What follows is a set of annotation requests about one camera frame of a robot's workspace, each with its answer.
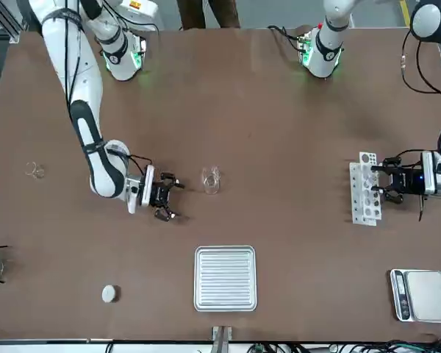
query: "white cap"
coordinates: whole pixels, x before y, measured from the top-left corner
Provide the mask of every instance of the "white cap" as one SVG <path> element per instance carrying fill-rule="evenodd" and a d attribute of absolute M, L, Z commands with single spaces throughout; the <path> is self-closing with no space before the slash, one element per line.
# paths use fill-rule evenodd
<path fill-rule="evenodd" d="M 116 288 L 113 285 L 107 285 L 101 292 L 101 298 L 103 302 L 110 303 L 116 299 Z"/>

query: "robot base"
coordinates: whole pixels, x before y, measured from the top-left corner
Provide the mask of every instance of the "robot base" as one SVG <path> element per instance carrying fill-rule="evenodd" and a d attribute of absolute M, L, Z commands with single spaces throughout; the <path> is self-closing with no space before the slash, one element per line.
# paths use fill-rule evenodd
<path fill-rule="evenodd" d="M 299 37 L 299 62 L 315 77 L 326 79 L 333 74 L 334 69 L 338 66 L 343 50 L 341 49 L 337 55 L 329 53 L 330 57 L 325 60 L 315 45 L 318 33 L 319 29 L 314 28 L 311 32 Z"/>

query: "green led light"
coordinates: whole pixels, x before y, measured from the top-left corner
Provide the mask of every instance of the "green led light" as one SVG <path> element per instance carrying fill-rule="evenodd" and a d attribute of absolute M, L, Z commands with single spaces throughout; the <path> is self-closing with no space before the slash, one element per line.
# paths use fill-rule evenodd
<path fill-rule="evenodd" d="M 142 54 L 137 53 L 131 53 L 132 61 L 134 62 L 134 65 L 136 69 L 138 70 L 142 66 Z"/>

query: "table surface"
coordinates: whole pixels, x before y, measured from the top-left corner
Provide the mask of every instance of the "table surface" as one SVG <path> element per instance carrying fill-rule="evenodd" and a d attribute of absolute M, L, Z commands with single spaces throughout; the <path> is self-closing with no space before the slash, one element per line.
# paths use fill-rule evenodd
<path fill-rule="evenodd" d="M 426 203 L 420 223 L 416 197 L 384 205 L 377 227 L 351 223 L 348 164 L 359 151 L 432 149 L 441 128 L 441 97 L 402 82 L 405 33 L 348 31 L 326 81 L 268 30 L 152 35 L 146 71 L 129 82 L 98 57 L 104 137 L 188 185 L 173 193 L 187 219 L 169 224 L 90 191 L 43 41 L 23 35 L 0 83 L 0 244 L 12 247 L 0 338 L 208 340 L 217 325 L 232 326 L 235 340 L 441 335 L 441 324 L 394 318 L 387 275 L 441 271 L 441 201 Z M 422 88 L 415 48 L 410 40 L 408 77 Z M 441 87 L 437 47 L 424 45 L 422 61 Z M 24 175 L 29 161 L 44 164 L 44 179 Z M 201 191 L 207 165 L 222 173 L 215 196 Z M 245 244 L 257 255 L 256 310 L 196 312 L 196 248 Z M 103 303 L 106 284 L 121 287 L 119 302 Z"/>

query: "person's leg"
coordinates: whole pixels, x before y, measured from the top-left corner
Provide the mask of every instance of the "person's leg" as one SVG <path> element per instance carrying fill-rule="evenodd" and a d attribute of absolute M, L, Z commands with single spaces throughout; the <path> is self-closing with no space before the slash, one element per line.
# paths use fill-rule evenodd
<path fill-rule="evenodd" d="M 219 26 L 240 28 L 235 0 L 209 0 Z"/>
<path fill-rule="evenodd" d="M 206 28 L 203 0 L 176 0 L 183 29 Z"/>

